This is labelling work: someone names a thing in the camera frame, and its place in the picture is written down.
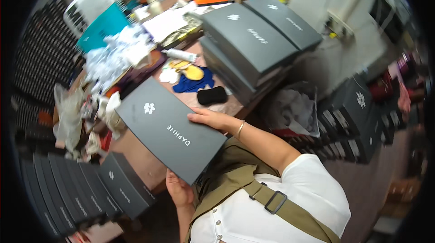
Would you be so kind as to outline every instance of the black foam pad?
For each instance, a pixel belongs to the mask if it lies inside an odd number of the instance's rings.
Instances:
[[[228,96],[222,86],[216,86],[212,89],[199,90],[197,97],[199,104],[204,106],[216,103],[225,103],[228,100]]]

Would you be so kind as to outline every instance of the plastic bag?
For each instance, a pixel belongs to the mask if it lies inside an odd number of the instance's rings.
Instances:
[[[80,107],[84,93],[81,88],[77,88],[73,93],[62,85],[54,85],[54,100],[59,113],[59,122],[53,126],[53,134],[56,141],[64,141],[68,151],[74,152],[80,139],[82,119],[80,117]]]
[[[272,130],[319,137],[317,87],[308,82],[287,85],[263,105],[264,121]]]

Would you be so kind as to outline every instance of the blue cloth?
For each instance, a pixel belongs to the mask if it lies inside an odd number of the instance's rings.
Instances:
[[[204,71],[204,77],[199,81],[189,80],[186,76],[181,75],[180,81],[178,84],[172,86],[172,89],[176,93],[192,93],[197,92],[198,89],[205,88],[205,85],[209,85],[210,88],[213,88],[215,85],[215,81],[213,80],[213,73],[207,67],[199,68]]]

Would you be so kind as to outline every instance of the shoulder strap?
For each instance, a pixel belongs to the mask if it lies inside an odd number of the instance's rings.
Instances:
[[[340,238],[326,225],[315,219],[304,208],[287,199],[280,191],[273,191],[254,180],[243,187],[249,197],[264,205],[271,214],[277,214],[296,228],[327,243],[340,243]]]

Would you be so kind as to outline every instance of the strap buckle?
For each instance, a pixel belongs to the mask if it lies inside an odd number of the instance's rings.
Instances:
[[[269,210],[268,206],[269,204],[273,201],[273,199],[276,197],[277,194],[280,194],[283,196],[282,201],[278,204],[278,206],[275,208],[275,210]],[[275,193],[272,195],[272,197],[270,198],[270,200],[266,203],[266,205],[264,206],[264,208],[271,213],[272,215],[276,214],[276,212],[278,212],[278,210],[281,208],[281,206],[284,204],[284,202],[287,200],[287,195],[285,195],[283,192],[281,191],[275,191]]]

